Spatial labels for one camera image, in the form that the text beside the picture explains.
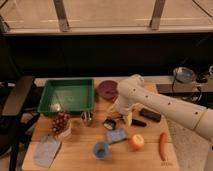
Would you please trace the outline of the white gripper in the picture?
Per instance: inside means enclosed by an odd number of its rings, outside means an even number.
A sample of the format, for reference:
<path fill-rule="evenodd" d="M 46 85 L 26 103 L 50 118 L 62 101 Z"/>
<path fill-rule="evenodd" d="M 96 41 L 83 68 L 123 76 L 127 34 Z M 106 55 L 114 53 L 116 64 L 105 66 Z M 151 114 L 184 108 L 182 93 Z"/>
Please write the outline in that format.
<path fill-rule="evenodd" d="M 132 124 L 132 113 L 135 103 L 123 96 L 119 96 L 112 106 L 109 108 L 112 112 L 118 112 L 121 114 L 126 126 L 131 126 Z"/>

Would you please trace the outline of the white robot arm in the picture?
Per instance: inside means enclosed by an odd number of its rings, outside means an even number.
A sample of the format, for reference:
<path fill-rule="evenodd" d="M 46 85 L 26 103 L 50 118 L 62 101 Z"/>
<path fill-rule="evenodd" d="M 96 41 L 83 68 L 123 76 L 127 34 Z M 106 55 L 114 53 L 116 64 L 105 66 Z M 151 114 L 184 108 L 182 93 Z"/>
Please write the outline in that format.
<path fill-rule="evenodd" d="M 140 103 L 208 140 L 204 171 L 213 171 L 213 109 L 149 91 L 138 74 L 121 80 L 117 92 L 114 109 L 124 118 L 128 118 L 133 106 Z"/>

